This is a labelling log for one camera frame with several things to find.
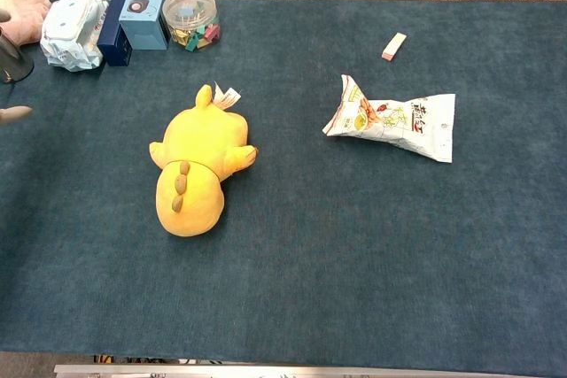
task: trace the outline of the blue box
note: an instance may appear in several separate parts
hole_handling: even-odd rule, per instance
[[[136,50],[165,50],[169,32],[161,11],[164,0],[125,0],[120,25]]]
[[[106,9],[105,23],[98,36],[97,47],[109,66],[127,66],[132,55],[132,46],[119,22],[124,1],[110,1]]]

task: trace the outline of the dark blue tabletop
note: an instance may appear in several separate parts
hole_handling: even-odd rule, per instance
[[[218,45],[0,87],[0,350],[567,375],[567,3],[220,0]],[[396,32],[408,39],[380,58]],[[453,164],[328,138],[455,93]],[[168,235],[148,143],[204,83],[260,147]]]

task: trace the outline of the eraser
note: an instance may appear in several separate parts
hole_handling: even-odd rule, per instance
[[[386,46],[386,49],[384,49],[384,52],[382,52],[382,58],[384,58],[386,61],[391,61],[400,48],[401,44],[404,43],[404,40],[406,40],[406,37],[407,36],[403,35],[402,33],[396,33],[396,35]]]

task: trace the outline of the clear plastic jar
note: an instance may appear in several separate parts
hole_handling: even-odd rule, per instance
[[[162,11],[171,37],[186,50],[204,48],[221,38],[214,0],[166,0]]]

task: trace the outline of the plush toy spikes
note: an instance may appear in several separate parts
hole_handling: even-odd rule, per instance
[[[150,143],[151,159],[162,169],[156,211],[168,232],[194,236],[216,224],[224,208],[221,181],[256,159],[258,150],[246,145],[247,135],[246,120],[216,106],[205,85],[195,107],[171,120],[163,142]]]

